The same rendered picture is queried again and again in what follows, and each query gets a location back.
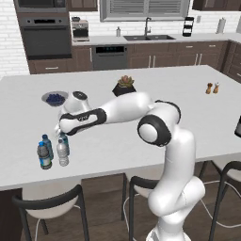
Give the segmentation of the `blue plastic water bottle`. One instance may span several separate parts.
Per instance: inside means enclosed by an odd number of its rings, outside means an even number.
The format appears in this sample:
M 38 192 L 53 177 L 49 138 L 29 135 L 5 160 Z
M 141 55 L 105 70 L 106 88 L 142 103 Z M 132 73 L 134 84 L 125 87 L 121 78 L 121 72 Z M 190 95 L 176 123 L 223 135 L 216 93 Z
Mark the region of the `blue plastic water bottle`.
M 54 152 L 53 152 L 51 140 L 48 138 L 48 136 L 46 134 L 44 134 L 44 135 L 42 135 L 42 141 L 47 146 L 50 159 L 53 160 L 54 159 Z
M 70 155 L 70 147 L 69 147 L 69 140 L 67 138 L 67 136 L 63 133 L 60 134 L 61 139 L 63 140 L 63 142 L 65 143 L 66 147 L 67 147 L 67 155 Z

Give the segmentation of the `clear plastic water bottle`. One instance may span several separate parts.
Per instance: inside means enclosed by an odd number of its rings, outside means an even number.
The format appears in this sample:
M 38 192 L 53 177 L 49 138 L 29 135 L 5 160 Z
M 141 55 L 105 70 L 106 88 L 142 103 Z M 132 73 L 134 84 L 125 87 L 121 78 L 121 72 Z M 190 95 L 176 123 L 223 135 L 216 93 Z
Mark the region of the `clear plastic water bottle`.
M 68 147 L 62 139 L 58 141 L 56 151 L 58 155 L 59 165 L 61 167 L 66 167 L 69 164 Z

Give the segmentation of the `plastic bottle with dark label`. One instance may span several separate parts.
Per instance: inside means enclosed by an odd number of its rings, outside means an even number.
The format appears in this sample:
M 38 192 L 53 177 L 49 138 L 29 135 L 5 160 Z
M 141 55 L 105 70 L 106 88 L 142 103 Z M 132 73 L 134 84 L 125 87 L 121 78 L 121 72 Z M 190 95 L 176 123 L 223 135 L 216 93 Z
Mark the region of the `plastic bottle with dark label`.
M 50 154 L 49 154 L 47 145 L 43 141 L 39 142 L 37 153 L 38 153 L 39 160 L 40 160 L 40 167 L 42 169 L 49 169 L 52 166 L 52 161 L 50 158 Z

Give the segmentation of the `grey bowl of blueberries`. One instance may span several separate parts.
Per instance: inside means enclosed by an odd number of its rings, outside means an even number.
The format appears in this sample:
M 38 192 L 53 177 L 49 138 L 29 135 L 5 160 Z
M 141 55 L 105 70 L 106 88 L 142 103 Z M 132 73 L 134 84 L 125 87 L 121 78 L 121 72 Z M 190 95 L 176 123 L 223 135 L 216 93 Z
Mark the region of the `grey bowl of blueberries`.
M 41 99 L 50 106 L 61 106 L 67 100 L 69 94 L 65 91 L 51 91 L 45 93 Z

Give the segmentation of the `black chair with white seat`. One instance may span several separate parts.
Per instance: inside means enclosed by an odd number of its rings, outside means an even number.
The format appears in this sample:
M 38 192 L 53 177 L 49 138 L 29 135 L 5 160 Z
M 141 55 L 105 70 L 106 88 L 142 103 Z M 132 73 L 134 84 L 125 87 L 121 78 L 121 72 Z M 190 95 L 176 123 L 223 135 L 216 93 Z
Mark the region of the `black chair with white seat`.
M 84 240 L 89 241 L 86 207 L 80 181 L 58 181 L 47 185 L 24 187 L 22 196 L 14 195 L 11 199 L 19 209 L 26 241 L 38 241 L 37 230 L 35 240 L 32 240 L 26 215 L 36 218 L 38 224 L 41 223 L 44 233 L 48 234 L 45 220 L 61 217 L 73 207 L 80 209 Z
M 205 160 L 201 166 L 201 172 L 199 175 L 200 179 L 202 178 L 209 163 L 211 163 L 215 167 L 220 176 L 220 180 L 218 181 L 219 186 L 217 191 L 214 214 L 209 214 L 209 217 L 212 219 L 212 224 L 208 241 L 214 241 L 216 225 L 218 224 L 217 217 L 220 204 L 228 190 L 228 187 L 230 186 L 236 192 L 237 196 L 241 199 L 241 193 L 231 184 L 231 181 L 241 184 L 241 154 L 226 154 L 219 158 Z
M 156 187 L 164 171 L 164 165 L 126 170 L 123 173 L 121 219 L 126 222 L 129 241 L 134 238 L 134 197 L 147 198 Z

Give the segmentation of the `succulent plant in black pot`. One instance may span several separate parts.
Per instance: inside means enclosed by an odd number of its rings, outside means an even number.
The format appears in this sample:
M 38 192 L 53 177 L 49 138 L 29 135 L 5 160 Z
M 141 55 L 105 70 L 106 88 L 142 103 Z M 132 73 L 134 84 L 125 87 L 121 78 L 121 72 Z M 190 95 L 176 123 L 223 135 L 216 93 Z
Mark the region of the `succulent plant in black pot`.
M 135 80 L 131 76 L 124 75 L 113 88 L 112 92 L 116 97 L 126 93 L 136 92 L 133 86 L 134 82 Z

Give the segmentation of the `dark grey dishwasher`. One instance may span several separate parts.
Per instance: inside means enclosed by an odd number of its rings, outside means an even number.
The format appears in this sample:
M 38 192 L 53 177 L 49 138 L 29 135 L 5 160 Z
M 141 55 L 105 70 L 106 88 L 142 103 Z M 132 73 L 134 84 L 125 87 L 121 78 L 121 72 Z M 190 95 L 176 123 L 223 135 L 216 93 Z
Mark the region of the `dark grey dishwasher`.
M 94 71 L 123 70 L 127 68 L 126 45 L 99 45 L 92 48 Z

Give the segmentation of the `silver coffee machine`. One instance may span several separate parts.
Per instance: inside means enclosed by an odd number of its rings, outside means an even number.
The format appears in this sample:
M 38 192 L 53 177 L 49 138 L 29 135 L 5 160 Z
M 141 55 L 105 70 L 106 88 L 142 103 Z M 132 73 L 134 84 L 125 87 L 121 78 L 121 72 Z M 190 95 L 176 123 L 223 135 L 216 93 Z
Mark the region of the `silver coffee machine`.
M 87 20 L 81 20 L 79 17 L 72 17 L 72 40 L 89 41 Z

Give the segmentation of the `black microwave oven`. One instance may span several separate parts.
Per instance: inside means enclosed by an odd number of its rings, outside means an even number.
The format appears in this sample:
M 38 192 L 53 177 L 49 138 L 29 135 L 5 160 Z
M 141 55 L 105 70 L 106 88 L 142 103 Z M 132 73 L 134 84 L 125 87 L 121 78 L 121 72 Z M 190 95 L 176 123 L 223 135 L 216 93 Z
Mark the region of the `black microwave oven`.
M 14 0 L 18 12 L 66 12 L 66 0 Z

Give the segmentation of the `dark sink tap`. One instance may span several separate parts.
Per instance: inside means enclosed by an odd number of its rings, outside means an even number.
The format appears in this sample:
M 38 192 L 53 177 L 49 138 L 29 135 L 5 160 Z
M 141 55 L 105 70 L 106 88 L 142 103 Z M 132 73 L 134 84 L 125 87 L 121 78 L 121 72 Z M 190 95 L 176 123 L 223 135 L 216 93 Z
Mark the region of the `dark sink tap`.
M 151 17 L 147 17 L 145 20 L 144 36 L 147 37 L 148 33 L 151 33 L 151 28 L 148 27 L 148 21 L 151 21 Z

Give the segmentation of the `brown base cupboards run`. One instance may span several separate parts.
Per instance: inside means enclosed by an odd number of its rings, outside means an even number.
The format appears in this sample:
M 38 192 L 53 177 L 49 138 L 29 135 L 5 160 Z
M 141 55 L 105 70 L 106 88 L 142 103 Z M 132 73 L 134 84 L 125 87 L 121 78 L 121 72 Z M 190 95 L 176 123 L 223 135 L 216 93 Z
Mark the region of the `brown base cupboards run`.
M 241 43 L 232 40 L 134 43 L 126 46 L 126 69 L 208 65 L 241 84 Z M 94 71 L 93 47 L 74 46 L 71 58 L 30 60 L 29 71 L 32 74 Z

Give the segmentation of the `window with grey blinds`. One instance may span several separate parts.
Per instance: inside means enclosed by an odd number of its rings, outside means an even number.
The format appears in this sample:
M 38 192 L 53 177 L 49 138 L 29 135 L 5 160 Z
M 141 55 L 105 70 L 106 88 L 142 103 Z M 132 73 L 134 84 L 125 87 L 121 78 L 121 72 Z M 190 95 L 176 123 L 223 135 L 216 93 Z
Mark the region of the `window with grey blinds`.
M 100 21 L 182 21 L 189 4 L 190 0 L 100 0 Z

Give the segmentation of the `white paper towel roll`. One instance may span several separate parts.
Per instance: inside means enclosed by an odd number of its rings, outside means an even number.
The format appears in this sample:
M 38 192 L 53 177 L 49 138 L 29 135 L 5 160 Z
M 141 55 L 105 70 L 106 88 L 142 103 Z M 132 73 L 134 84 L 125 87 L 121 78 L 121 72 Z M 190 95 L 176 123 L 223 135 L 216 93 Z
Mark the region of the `white paper towel roll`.
M 217 32 L 216 32 L 216 34 L 222 34 L 224 32 L 225 24 L 226 24 L 226 19 L 225 18 L 219 19 L 218 25 L 217 25 Z

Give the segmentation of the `black wall oven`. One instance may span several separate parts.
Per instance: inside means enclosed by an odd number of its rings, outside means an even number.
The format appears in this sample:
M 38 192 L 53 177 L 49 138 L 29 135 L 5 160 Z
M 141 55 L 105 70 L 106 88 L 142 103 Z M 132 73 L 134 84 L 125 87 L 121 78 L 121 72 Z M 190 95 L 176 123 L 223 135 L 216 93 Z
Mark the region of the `black wall oven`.
M 19 19 L 19 25 L 28 60 L 72 57 L 67 16 L 23 16 Z

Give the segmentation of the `brown wall cupboard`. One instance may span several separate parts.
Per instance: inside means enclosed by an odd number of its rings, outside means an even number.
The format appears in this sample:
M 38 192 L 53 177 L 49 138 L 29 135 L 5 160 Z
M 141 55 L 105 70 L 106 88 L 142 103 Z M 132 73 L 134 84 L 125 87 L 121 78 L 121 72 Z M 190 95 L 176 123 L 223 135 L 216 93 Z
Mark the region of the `brown wall cupboard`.
M 97 11 L 97 0 L 67 0 L 69 11 Z
M 193 0 L 192 8 L 203 11 L 241 11 L 241 0 Z

